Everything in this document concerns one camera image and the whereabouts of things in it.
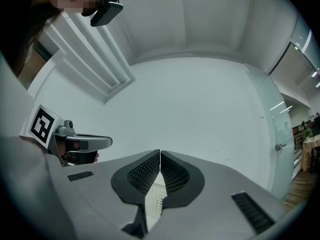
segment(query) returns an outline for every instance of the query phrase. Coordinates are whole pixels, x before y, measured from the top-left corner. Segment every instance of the ceiling light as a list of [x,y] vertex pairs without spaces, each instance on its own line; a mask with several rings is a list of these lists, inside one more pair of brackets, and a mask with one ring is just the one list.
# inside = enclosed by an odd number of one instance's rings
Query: ceiling light
[[280,106],[282,103],[285,103],[285,102],[284,102],[284,101],[280,102],[278,105],[276,105],[276,106],[274,106],[273,108],[271,108],[270,111],[273,110],[273,109],[275,109],[276,107]]
[[291,109],[292,107],[293,107],[293,106],[291,105],[290,107],[286,108],[285,110],[281,111],[280,113],[285,112],[286,110],[289,110],[289,109]]

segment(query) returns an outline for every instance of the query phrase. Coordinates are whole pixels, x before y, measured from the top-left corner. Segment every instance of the vr headset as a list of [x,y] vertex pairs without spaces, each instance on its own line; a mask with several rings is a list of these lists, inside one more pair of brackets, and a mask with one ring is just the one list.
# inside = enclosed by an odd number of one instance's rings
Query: vr headset
[[102,0],[96,8],[84,8],[82,16],[87,17],[96,12],[90,21],[91,26],[104,26],[117,16],[123,8],[124,6],[119,0]]

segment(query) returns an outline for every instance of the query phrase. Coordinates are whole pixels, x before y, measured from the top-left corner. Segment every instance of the person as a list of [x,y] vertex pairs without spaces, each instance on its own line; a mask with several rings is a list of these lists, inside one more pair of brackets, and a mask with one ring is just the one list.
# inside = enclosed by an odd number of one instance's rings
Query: person
[[305,129],[308,129],[308,125],[305,123],[305,121],[302,121],[301,125],[298,126],[298,131],[299,132],[302,132],[304,131]]
[[[1,0],[3,8],[2,35],[0,51],[16,77],[22,71],[31,45],[37,40],[46,26],[51,24],[62,11],[68,13],[82,13],[91,15],[97,10],[102,0],[14,0],[16,11],[4,9],[8,5]],[[46,150],[33,138],[20,136],[29,143],[37,145],[43,152]],[[74,143],[74,148],[79,148],[79,143]],[[66,154],[64,142],[58,143],[58,151],[61,156]]]

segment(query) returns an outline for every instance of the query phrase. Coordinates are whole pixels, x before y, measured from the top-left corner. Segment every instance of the beige tablecloth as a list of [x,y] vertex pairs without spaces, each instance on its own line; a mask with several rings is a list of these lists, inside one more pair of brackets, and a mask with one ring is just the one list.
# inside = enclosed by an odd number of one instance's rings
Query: beige tablecloth
[[320,147],[320,134],[304,141],[302,144],[302,159],[301,168],[306,172],[311,165],[311,151],[312,149]]

